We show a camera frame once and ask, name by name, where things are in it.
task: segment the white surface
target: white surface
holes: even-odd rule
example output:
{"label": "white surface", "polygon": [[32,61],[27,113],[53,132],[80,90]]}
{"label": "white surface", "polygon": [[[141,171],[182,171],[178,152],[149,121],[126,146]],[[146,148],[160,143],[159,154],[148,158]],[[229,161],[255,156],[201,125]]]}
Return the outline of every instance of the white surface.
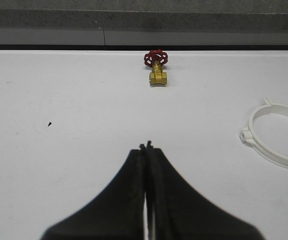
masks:
{"label": "white surface", "polygon": [[266,98],[264,104],[257,107],[248,118],[248,123],[240,132],[240,139],[243,143],[253,147],[261,156],[277,164],[281,167],[288,168],[288,155],[281,154],[274,149],[268,147],[256,134],[253,128],[253,122],[257,117],[279,114],[288,117],[288,106],[272,102],[271,99]]}
{"label": "white surface", "polygon": [[[0,51],[0,240],[38,239],[147,140],[213,203],[288,239],[288,169],[239,139],[265,97],[288,105],[288,51],[169,51],[167,87],[149,86],[144,54]],[[288,119],[261,118],[288,153]]]}

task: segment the white pipe clamp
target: white pipe clamp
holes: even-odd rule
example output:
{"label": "white pipe clamp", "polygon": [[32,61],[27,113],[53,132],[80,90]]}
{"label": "white pipe clamp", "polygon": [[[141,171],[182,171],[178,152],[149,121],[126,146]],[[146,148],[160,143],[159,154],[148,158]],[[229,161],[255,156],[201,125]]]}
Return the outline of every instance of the white pipe clamp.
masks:
{"label": "white pipe clamp", "polygon": [[253,147],[267,160],[281,167],[288,168],[288,156],[282,155],[265,145],[256,135],[253,128],[255,118],[270,113],[288,117],[288,106],[272,103],[269,98],[266,98],[265,104],[256,108],[250,115],[247,126],[240,132],[240,139],[244,144]]}

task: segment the valve handle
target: valve handle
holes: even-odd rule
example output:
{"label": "valve handle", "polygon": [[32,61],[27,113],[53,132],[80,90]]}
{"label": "valve handle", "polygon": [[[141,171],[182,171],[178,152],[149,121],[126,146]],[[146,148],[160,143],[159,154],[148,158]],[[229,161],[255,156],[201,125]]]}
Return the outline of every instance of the valve handle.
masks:
{"label": "valve handle", "polygon": [[153,67],[155,61],[159,61],[160,65],[163,66],[168,62],[168,55],[161,49],[151,50],[149,51],[149,53],[145,54],[144,61],[145,65],[151,68]]}

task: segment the red handwheel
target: red handwheel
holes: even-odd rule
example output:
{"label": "red handwheel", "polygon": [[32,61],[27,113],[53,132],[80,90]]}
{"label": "red handwheel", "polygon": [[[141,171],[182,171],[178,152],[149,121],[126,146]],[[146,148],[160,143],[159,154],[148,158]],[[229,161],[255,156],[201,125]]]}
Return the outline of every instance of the red handwheel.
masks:
{"label": "red handwheel", "polygon": [[168,62],[168,55],[166,52],[159,50],[151,50],[149,53],[145,54],[144,57],[145,65],[153,67],[155,61],[159,61],[160,65],[163,66]]}

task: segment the gate valve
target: gate valve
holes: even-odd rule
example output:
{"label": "gate valve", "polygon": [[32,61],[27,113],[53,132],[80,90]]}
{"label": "gate valve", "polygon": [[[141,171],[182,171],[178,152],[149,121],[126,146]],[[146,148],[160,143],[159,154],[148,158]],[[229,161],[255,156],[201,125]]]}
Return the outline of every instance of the gate valve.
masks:
{"label": "gate valve", "polygon": [[168,55],[161,49],[151,50],[145,54],[145,65],[152,68],[149,74],[149,83],[154,84],[167,84],[167,73],[163,72],[162,66],[168,62]]}

